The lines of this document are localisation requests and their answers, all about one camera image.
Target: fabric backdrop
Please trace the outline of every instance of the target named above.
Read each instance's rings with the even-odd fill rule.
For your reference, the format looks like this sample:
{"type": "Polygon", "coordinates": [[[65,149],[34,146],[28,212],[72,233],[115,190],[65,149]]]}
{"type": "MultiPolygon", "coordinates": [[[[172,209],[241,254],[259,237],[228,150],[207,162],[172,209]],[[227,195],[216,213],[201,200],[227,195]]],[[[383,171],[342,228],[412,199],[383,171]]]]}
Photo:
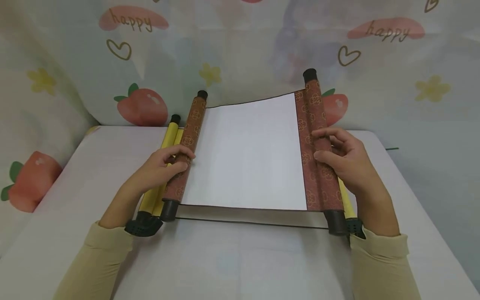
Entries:
{"type": "Polygon", "coordinates": [[[0,3],[0,257],[97,124],[6,4],[0,3]]]}
{"type": "Polygon", "coordinates": [[[316,68],[335,89],[330,123],[399,148],[392,158],[480,288],[480,2],[16,3],[102,124],[162,125],[199,89],[209,107],[293,92],[316,68]]]}

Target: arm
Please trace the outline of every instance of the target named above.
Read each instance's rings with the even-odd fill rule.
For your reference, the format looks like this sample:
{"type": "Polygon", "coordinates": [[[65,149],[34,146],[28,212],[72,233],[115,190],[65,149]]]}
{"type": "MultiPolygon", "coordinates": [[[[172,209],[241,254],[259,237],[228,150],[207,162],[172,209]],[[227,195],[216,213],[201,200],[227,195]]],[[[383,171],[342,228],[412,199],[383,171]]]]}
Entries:
{"type": "Polygon", "coordinates": [[[312,132],[330,137],[332,152],[317,151],[355,194],[366,239],[350,237],[352,285],[356,300],[418,300],[407,255],[407,236],[400,234],[392,198],[373,167],[363,143],[341,128],[312,132]]]}
{"type": "Polygon", "coordinates": [[[120,187],[100,221],[91,226],[54,300],[110,299],[120,264],[132,250],[133,236],[124,227],[144,192],[186,170],[186,163],[167,166],[179,152],[195,157],[182,145],[159,149],[120,187]]]}

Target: green leaf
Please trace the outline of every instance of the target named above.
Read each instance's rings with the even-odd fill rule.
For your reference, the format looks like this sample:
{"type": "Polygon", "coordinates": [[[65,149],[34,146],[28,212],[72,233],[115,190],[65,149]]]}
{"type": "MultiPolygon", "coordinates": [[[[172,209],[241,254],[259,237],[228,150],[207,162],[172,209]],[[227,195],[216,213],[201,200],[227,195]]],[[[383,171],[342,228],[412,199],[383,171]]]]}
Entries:
{"type": "Polygon", "coordinates": [[[24,165],[21,162],[18,162],[18,161],[12,162],[12,165],[10,166],[10,179],[13,182],[17,181],[18,173],[20,173],[20,170],[23,167],[24,167],[24,165]]]}
{"type": "Polygon", "coordinates": [[[330,96],[330,95],[333,95],[335,93],[335,89],[331,89],[331,90],[328,90],[326,91],[325,93],[322,94],[322,97],[325,97],[325,96],[330,96]]]}
{"type": "Polygon", "coordinates": [[[9,185],[7,187],[4,187],[3,190],[1,190],[1,200],[2,201],[8,201],[9,200],[9,196],[8,196],[8,190],[13,186],[12,185],[9,185]]]}
{"type": "Polygon", "coordinates": [[[115,100],[115,101],[117,101],[117,102],[120,102],[120,101],[122,101],[122,100],[125,99],[125,98],[127,98],[127,97],[125,97],[125,96],[116,96],[116,97],[113,97],[113,100],[115,100]]]}
{"type": "Polygon", "coordinates": [[[130,97],[130,95],[136,90],[138,90],[138,84],[130,85],[130,87],[128,88],[128,97],[130,97]]]}

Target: happy text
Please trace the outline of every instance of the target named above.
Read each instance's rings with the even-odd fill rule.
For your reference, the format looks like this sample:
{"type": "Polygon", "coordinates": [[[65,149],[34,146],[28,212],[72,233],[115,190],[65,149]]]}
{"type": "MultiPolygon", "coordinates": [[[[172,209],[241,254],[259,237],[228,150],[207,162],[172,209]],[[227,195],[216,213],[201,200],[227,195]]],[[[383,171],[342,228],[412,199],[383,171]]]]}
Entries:
{"type": "Polygon", "coordinates": [[[135,17],[135,18],[132,18],[130,16],[120,16],[120,19],[113,13],[112,9],[109,9],[110,10],[110,14],[112,15],[112,20],[113,20],[113,23],[121,23],[123,25],[130,25],[132,27],[132,30],[135,31],[135,24],[137,24],[137,27],[138,27],[138,30],[140,32],[142,32],[142,25],[145,24],[145,29],[148,31],[148,32],[152,32],[153,29],[152,29],[152,21],[150,20],[150,18],[138,18],[138,17],[135,17]]]}
{"type": "Polygon", "coordinates": [[[405,40],[405,38],[408,36],[408,34],[410,33],[410,28],[406,28],[406,29],[403,29],[402,28],[396,28],[395,29],[395,34],[394,34],[394,31],[392,28],[388,28],[388,29],[384,29],[382,27],[379,27],[377,30],[375,30],[375,27],[373,26],[375,23],[375,20],[373,20],[371,23],[370,23],[370,27],[368,27],[367,29],[367,32],[365,32],[365,35],[374,35],[375,36],[382,36],[383,39],[382,39],[382,42],[385,41],[387,38],[389,37],[392,37],[392,39],[390,40],[390,43],[393,42],[393,40],[398,37],[398,41],[399,42],[403,42],[405,40]]]}

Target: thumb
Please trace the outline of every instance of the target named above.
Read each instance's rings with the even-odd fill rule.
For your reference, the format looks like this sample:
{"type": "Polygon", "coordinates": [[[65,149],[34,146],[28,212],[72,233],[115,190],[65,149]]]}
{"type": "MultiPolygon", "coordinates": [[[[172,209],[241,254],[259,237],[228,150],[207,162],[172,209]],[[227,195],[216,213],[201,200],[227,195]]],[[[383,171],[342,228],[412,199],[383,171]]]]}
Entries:
{"type": "Polygon", "coordinates": [[[162,181],[169,181],[173,176],[185,171],[187,168],[188,164],[186,162],[176,162],[173,165],[167,166],[162,170],[162,181]]]}
{"type": "Polygon", "coordinates": [[[313,154],[313,157],[317,161],[331,166],[335,171],[341,168],[344,159],[343,157],[336,155],[333,152],[322,150],[316,151],[313,154]]]}

